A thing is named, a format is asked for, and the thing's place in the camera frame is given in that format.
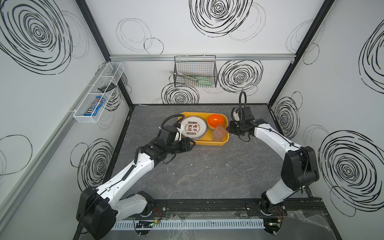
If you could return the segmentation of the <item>pink translucent cup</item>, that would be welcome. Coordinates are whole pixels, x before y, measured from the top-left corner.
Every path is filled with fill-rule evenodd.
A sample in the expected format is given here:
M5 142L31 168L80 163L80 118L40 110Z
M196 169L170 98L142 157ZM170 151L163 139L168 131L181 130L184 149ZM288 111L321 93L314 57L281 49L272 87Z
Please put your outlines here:
M213 142L222 142L225 136L227 135L227 130L224 125L218 125L212 135Z

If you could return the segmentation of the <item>orange bowl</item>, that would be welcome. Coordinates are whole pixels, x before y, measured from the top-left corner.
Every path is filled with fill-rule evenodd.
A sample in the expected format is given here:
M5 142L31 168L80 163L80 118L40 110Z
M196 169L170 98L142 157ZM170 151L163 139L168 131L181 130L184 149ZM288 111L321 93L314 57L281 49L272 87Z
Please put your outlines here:
M220 114L212 114L207 119L207 124L211 129L215 129L220 124L224 123L224 118Z

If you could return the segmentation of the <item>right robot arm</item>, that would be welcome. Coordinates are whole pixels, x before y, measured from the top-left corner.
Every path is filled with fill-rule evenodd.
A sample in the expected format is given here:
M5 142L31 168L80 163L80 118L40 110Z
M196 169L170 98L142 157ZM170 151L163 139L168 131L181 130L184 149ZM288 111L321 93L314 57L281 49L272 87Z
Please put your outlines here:
M253 136L266 143L283 160L280 180L262 193L260 209L270 216L294 193L320 179L315 150L295 144L263 119L256 119L250 107L235 107L227 127L230 134Z

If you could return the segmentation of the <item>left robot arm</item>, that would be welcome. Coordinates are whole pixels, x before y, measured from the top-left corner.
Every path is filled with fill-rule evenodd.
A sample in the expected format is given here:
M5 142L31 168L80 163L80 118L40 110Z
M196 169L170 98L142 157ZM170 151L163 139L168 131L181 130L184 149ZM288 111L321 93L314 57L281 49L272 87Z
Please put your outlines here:
M182 137L182 124L161 126L158 135L148 144L136 149L134 159L118 174L95 189L88 187L80 195L76 213L78 226L74 239L86 230L95 240L100 240L116 222L136 214L150 214L152 197L139 192L123 199L123 195L167 155L189 152L196 145L190 138Z

